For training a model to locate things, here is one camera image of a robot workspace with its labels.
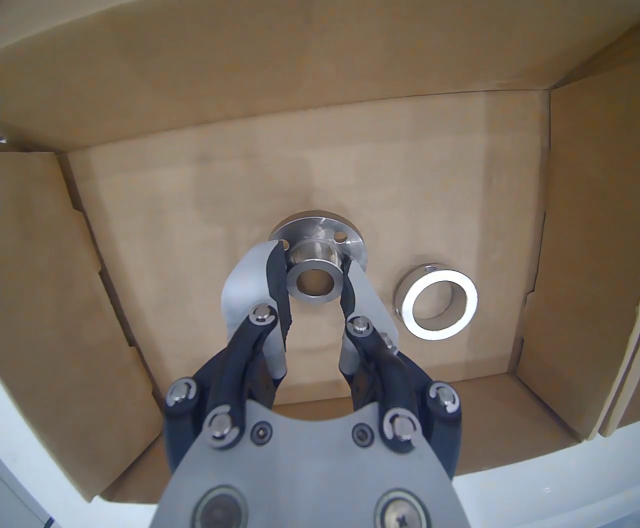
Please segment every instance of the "washer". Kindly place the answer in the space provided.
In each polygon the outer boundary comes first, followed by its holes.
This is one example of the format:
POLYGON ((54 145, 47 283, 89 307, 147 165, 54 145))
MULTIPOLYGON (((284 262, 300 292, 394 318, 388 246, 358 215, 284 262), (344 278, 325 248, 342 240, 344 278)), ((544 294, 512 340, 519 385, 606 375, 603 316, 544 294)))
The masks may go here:
POLYGON ((448 339, 462 331, 476 313, 477 289, 469 277, 447 269, 443 264, 425 264, 406 275, 394 294, 394 308, 407 330, 428 341, 448 339), (425 289, 437 282, 451 284, 451 302, 441 313, 430 319, 416 319, 415 301, 425 289))
POLYGON ((362 236, 346 218, 326 211, 289 216, 271 232, 269 240, 284 240, 287 289, 300 301, 323 304, 342 294, 342 262, 348 257, 367 267, 362 236))

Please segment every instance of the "flange mounting hole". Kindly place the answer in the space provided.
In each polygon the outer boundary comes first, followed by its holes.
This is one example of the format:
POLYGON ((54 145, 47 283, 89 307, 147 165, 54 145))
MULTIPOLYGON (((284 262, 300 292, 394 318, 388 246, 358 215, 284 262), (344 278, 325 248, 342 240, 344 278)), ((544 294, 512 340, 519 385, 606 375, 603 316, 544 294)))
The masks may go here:
POLYGON ((337 231, 335 235, 333 235, 333 240, 338 242, 339 244, 344 244, 347 241, 349 236, 344 231, 337 231))

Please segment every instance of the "cardboard wall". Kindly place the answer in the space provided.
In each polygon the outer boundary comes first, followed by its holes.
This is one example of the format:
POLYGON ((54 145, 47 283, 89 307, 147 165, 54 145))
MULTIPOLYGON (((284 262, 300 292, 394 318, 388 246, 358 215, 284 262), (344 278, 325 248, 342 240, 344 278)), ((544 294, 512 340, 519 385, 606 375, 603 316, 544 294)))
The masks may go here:
POLYGON ((0 200, 0 379, 90 499, 160 433, 162 416, 55 156, 1 153, 0 200))
MULTIPOLYGON (((262 116, 68 155, 115 289, 160 391, 226 343, 223 284, 290 214, 361 231, 390 313, 412 267, 444 262, 479 291, 460 334, 400 348, 449 381, 506 372, 538 228, 543 92, 438 95, 262 116)), ((291 300, 279 403, 346 396, 337 301, 291 300)))
POLYGON ((0 130, 73 150, 290 109, 544 89, 640 18, 630 0, 138 0, 88 15, 117 3, 7 3, 0 130))
POLYGON ((553 90, 547 217, 517 374, 593 437, 634 353, 640 63, 553 90))

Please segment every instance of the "metal flange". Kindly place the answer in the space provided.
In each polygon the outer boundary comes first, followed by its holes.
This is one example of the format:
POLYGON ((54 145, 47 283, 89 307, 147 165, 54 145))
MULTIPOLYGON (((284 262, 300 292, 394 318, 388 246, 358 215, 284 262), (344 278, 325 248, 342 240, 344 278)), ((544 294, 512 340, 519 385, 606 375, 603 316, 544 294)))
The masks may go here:
POLYGON ((326 211, 289 216, 271 232, 269 240, 285 241, 287 289, 300 301, 323 304, 342 293, 342 262, 355 260, 367 267, 362 236, 346 218, 326 211))

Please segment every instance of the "white surface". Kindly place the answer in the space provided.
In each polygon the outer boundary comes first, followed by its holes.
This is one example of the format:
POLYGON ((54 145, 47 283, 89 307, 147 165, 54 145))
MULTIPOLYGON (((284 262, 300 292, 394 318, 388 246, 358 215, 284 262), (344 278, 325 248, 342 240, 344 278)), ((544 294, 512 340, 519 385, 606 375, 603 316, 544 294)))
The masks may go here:
MULTIPOLYGON (((63 528, 147 526, 153 505, 87 503, 0 385, 0 459, 63 528)), ((473 527, 597 528, 640 508, 640 423, 537 459, 458 477, 473 527)))
POLYGON ((38 519, 7 484, 0 480, 0 526, 20 528, 42 528, 44 523, 38 519))
POLYGON ((38 519, 39 526, 43 526, 49 520, 50 515, 39 505, 38 501, 33 498, 25 487, 20 484, 14 474, 9 471, 9 468, 3 464, 2 460, 0 460, 0 481, 6 485, 7 489, 11 490, 13 495, 12 497, 12 495, 2 494, 0 497, 0 527, 20 526, 18 524, 4 524, 3 514, 6 513, 4 511, 6 508, 21 509, 24 507, 30 510, 33 516, 38 519))

